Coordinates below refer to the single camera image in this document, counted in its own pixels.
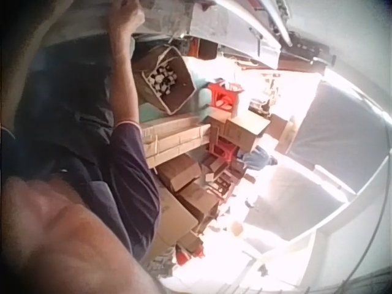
blue shirt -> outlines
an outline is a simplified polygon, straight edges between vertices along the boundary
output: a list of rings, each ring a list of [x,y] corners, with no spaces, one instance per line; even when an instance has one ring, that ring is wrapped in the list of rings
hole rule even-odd
[[[160,201],[138,126],[124,123],[116,127],[104,153],[98,166],[50,142],[23,144],[2,128],[1,183],[10,176],[43,180],[59,176],[141,260],[156,231]]]
[[[271,156],[259,145],[250,153],[239,150],[237,158],[239,161],[243,162],[248,169],[257,171],[262,170],[271,162]]]

hand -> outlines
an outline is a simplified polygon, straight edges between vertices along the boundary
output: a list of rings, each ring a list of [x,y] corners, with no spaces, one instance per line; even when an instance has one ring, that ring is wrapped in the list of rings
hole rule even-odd
[[[114,38],[130,38],[145,22],[139,0],[113,0],[109,15],[109,33]]]

metal bar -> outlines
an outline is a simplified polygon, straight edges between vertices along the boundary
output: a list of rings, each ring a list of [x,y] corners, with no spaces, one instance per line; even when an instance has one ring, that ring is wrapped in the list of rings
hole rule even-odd
[[[234,0],[215,0],[215,2],[216,4],[233,12],[235,15],[237,15],[242,20],[246,21],[249,25],[254,27],[256,31],[258,31],[268,41],[268,43],[271,46],[279,49],[281,48],[280,43],[276,40],[275,36],[272,35],[269,29],[264,27],[264,25],[253,14],[251,14],[247,9],[245,9],[241,4],[238,4]]]
[[[286,42],[286,44],[290,47],[293,46],[293,43],[291,41],[291,38],[290,38],[288,31],[287,31],[287,28],[286,28],[286,25],[284,24],[284,22],[281,18],[281,14],[280,14],[279,10],[277,9],[273,0],[257,0],[257,1],[265,8],[265,10],[268,12],[270,17],[273,19],[279,32],[281,32],[281,35],[282,35],[284,42]]]

storage room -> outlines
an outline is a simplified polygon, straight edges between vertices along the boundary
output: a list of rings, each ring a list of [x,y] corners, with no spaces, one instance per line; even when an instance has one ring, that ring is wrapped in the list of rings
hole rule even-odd
[[[390,29],[368,22],[384,10],[49,2],[4,42],[4,264],[62,288],[43,293],[386,285]]]

pile of boxes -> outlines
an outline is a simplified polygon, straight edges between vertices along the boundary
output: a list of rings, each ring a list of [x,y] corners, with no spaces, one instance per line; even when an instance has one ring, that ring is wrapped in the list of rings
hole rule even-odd
[[[219,214],[219,207],[246,178],[241,162],[228,162],[203,148],[207,156],[190,157],[193,149],[216,141],[218,136],[247,152],[270,137],[280,138],[287,121],[272,115],[271,120],[253,112],[231,118],[230,113],[214,110],[204,124],[191,114],[170,116],[141,125],[147,163],[157,174],[162,215],[145,261],[177,246],[190,255],[203,248],[200,234]]]

